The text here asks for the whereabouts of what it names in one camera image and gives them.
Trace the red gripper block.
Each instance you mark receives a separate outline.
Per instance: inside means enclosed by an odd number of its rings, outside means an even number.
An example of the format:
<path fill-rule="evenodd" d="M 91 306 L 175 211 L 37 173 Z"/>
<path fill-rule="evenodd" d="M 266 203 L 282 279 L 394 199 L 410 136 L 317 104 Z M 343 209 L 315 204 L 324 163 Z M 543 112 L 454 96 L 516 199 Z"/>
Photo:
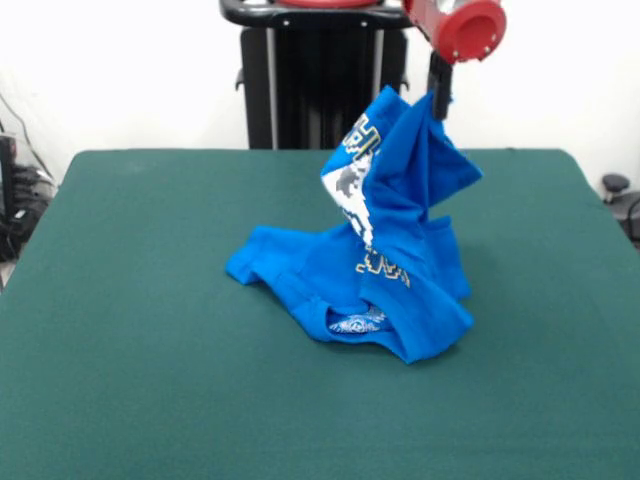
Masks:
<path fill-rule="evenodd" d="M 500 1 L 407 0 L 402 8 L 433 48 L 427 92 L 432 94 L 432 114 L 445 120 L 451 101 L 453 66 L 482 61 L 504 38 L 507 17 Z"/>

